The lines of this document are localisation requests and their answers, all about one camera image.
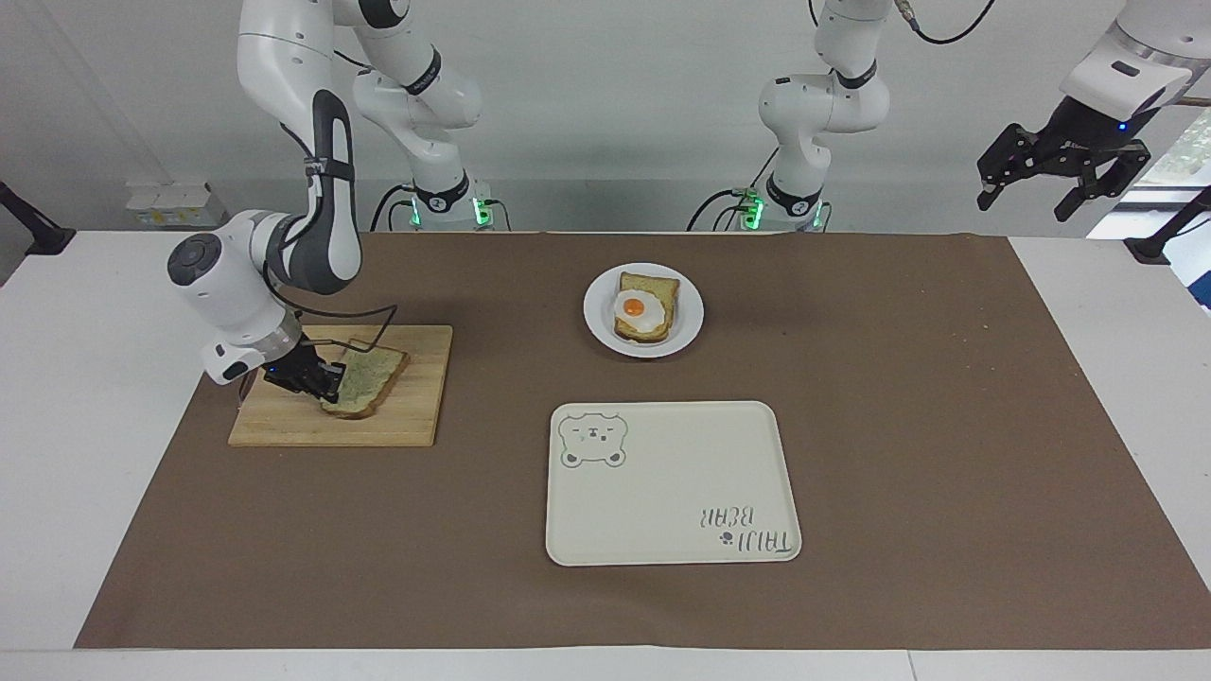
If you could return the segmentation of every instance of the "fried egg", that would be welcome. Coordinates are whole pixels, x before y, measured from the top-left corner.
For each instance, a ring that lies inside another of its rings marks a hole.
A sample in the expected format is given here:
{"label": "fried egg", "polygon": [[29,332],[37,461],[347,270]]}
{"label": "fried egg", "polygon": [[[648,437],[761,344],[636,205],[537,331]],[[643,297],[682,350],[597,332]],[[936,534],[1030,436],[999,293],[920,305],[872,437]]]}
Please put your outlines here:
{"label": "fried egg", "polygon": [[631,288],[614,298],[614,316],[639,333],[652,333],[665,322],[665,307],[652,293]]}

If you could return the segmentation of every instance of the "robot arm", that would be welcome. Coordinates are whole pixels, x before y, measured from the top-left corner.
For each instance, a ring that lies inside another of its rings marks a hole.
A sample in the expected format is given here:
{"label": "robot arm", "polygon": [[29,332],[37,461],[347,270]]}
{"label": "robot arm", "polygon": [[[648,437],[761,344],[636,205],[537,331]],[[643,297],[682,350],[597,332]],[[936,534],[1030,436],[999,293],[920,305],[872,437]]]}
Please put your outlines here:
{"label": "robot arm", "polygon": [[832,155],[821,132],[874,130],[888,115],[890,95],[878,75],[876,51],[891,0],[827,0],[816,52],[827,75],[792,75],[762,92],[761,118],[777,137],[777,164],[762,188],[764,221],[804,228],[823,191]]}
{"label": "robot arm", "polygon": [[[1038,133],[1012,124],[981,156],[978,206],[1035,174],[1078,178],[1056,206],[1067,221],[1085,201],[1126,191],[1152,154],[1135,136],[1211,67],[1211,1],[1130,0],[1068,74],[1066,95]],[[1113,164],[1101,177],[1098,167]]]}
{"label": "robot arm", "polygon": [[426,225],[478,227],[486,189],[467,173],[458,147],[444,132],[478,121],[483,105],[478,85],[443,65],[441,53],[419,35],[411,19],[392,29],[356,32],[373,63],[392,64],[358,74],[354,101],[408,159],[419,199],[413,204],[417,219]]}
{"label": "robot arm", "polygon": [[432,45],[415,39],[409,8],[408,0],[245,0],[240,84],[302,147],[308,212],[245,211],[213,233],[185,239],[170,257],[178,292],[218,331],[202,349],[217,383],[265,366],[271,383],[337,400],[344,367],[320,359],[271,288],[286,284],[332,294],[361,268],[352,132],[332,91],[334,27],[355,27],[371,62],[409,82],[403,90],[424,102],[435,124],[478,115],[478,90],[443,71]]}

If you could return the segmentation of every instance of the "bear face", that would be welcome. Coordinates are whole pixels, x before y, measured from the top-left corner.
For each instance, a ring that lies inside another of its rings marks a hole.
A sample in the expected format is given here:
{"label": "bear face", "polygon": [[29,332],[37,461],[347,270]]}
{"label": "bear face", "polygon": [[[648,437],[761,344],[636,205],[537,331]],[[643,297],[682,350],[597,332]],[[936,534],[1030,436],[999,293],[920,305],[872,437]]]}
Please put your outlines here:
{"label": "bear face", "polygon": [[563,454],[559,460],[568,468],[578,468],[584,462],[606,462],[618,468],[626,460],[622,440],[627,425],[618,416],[587,413],[579,418],[567,417],[559,422],[559,440]]}

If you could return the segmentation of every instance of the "white wall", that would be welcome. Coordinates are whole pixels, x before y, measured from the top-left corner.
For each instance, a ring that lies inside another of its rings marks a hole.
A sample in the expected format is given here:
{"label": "white wall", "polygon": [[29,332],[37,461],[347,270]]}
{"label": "white wall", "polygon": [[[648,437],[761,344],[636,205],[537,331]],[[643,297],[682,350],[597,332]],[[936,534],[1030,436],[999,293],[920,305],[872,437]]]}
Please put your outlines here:
{"label": "white wall", "polygon": [[[943,35],[980,2],[916,6]],[[833,228],[1087,234],[1109,204],[1060,225],[1050,212],[1069,187],[1060,179],[1011,187],[981,213],[975,161],[1006,124],[1045,122],[1058,82],[1119,7],[1001,2],[949,47],[894,17],[880,47],[890,118],[831,139]],[[681,229],[710,191],[746,184],[773,148],[757,116],[764,82],[825,70],[802,0],[417,0],[414,11],[447,63],[483,86],[482,122],[457,137],[518,228]],[[0,178],[80,228],[131,227],[125,182],[161,172],[211,181],[231,210],[300,210],[298,149],[236,80],[239,12],[237,0],[0,0]],[[338,44],[361,53],[348,33]],[[334,69],[346,93],[355,69]],[[113,102],[108,115],[98,93]],[[1158,156],[1195,114],[1158,116],[1146,135]],[[368,219],[378,191],[408,171],[380,131],[358,120],[355,135]],[[2,221],[0,247],[11,252],[13,225]]]}

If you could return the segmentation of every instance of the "white tray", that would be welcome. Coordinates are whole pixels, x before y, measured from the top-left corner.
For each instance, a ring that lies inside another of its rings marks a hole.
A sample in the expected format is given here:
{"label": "white tray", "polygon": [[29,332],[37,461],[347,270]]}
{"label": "white tray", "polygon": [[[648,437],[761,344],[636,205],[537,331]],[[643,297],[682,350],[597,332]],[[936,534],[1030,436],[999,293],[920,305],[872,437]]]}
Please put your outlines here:
{"label": "white tray", "polygon": [[777,419],[762,402],[564,405],[551,416],[555,562],[774,562],[800,545]]}

